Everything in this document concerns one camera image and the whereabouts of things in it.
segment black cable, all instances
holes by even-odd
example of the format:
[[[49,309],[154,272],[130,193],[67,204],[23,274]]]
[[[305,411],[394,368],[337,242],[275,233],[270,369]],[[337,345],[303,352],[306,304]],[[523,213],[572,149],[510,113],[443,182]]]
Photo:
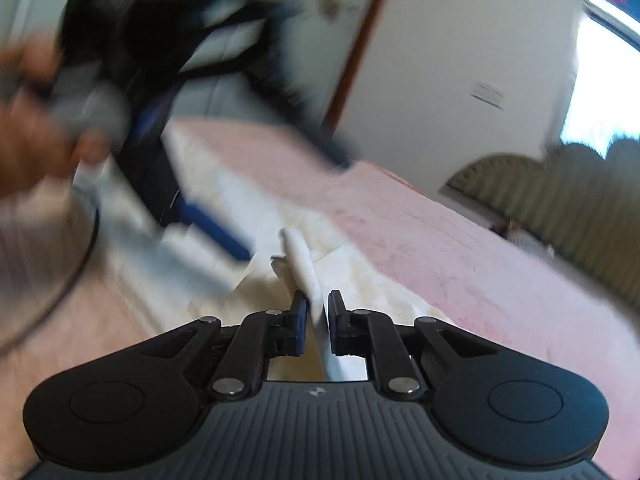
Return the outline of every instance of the black cable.
[[[62,289],[62,293],[56,298],[56,300],[51,303],[49,308],[44,311],[44,313],[31,325],[29,325],[21,334],[12,339],[11,341],[0,346],[0,358],[5,357],[9,352],[14,350],[16,347],[20,346],[25,339],[27,339],[30,335],[32,335],[36,330],[38,330],[48,319],[49,317],[58,309],[58,307],[63,303],[63,301],[68,297],[68,295],[74,290],[78,280],[82,276],[91,255],[94,252],[95,243],[98,239],[98,231],[100,230],[100,212],[98,208],[95,209],[94,216],[94,230],[91,233],[91,239],[89,240],[89,246],[86,248],[84,252],[84,256],[78,265],[78,268],[73,273],[73,275],[69,278],[68,282]]]

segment wooden door frame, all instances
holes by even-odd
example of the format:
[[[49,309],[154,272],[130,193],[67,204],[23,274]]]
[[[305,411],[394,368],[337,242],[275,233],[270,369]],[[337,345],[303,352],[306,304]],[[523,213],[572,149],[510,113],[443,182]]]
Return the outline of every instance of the wooden door frame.
[[[340,122],[340,117],[344,111],[349,94],[351,93],[351,88],[355,82],[358,69],[360,68],[362,59],[364,58],[374,26],[376,25],[376,20],[380,15],[380,11],[382,10],[382,5],[384,3],[385,0],[371,0],[369,9],[367,9],[367,13],[362,20],[362,26],[360,27],[358,36],[353,43],[353,47],[344,66],[344,70],[340,76],[338,86],[335,88],[331,104],[329,104],[327,113],[324,116],[324,124],[328,126],[331,131],[335,131],[338,126],[338,122]]]

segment metal pivot screw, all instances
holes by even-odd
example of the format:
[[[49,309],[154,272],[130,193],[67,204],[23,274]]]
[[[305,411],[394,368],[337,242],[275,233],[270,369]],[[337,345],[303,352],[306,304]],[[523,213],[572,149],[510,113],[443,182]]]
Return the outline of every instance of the metal pivot screw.
[[[225,377],[215,381],[211,387],[214,392],[220,395],[233,396],[244,390],[244,383],[241,380],[234,379],[233,377]]]
[[[420,389],[420,383],[411,377],[396,377],[391,379],[387,386],[396,394],[412,394]]]

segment pink bed sheet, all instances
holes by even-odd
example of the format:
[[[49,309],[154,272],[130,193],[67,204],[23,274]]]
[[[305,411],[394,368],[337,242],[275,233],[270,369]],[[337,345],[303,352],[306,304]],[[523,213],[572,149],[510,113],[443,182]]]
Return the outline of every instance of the pink bed sheet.
[[[616,480],[637,480],[640,343],[624,313],[373,164],[337,174],[284,130],[176,125],[263,189],[326,213],[380,272],[461,327],[593,381],[610,408],[596,463]]]

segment white cloth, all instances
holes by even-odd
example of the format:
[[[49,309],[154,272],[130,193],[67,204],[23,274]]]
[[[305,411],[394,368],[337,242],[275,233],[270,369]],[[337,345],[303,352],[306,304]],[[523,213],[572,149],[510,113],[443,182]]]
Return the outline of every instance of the white cloth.
[[[169,129],[164,142],[187,199],[249,241],[255,256],[247,266],[238,264],[196,228],[171,226],[163,235],[114,165],[98,175],[78,175],[76,184],[94,193],[100,203],[100,236],[108,267],[146,305],[147,312],[137,314],[150,332],[170,330],[200,316],[216,316],[224,325],[233,325],[252,312],[287,310],[293,277],[311,302],[310,318],[324,368],[311,370],[318,368],[318,359],[311,356],[303,377],[296,378],[347,380],[365,378],[364,364],[360,358],[335,361],[328,349],[323,309],[332,290],[341,291],[348,310],[379,310],[400,324],[412,324],[418,316],[450,322],[422,298],[378,273],[324,215],[269,196],[225,169],[188,134]],[[281,240],[278,234],[284,228]],[[281,254],[290,270],[282,281],[271,267],[272,256]],[[274,262],[274,268],[278,266],[284,268],[282,260]],[[294,378],[287,366],[275,368],[278,378]]]

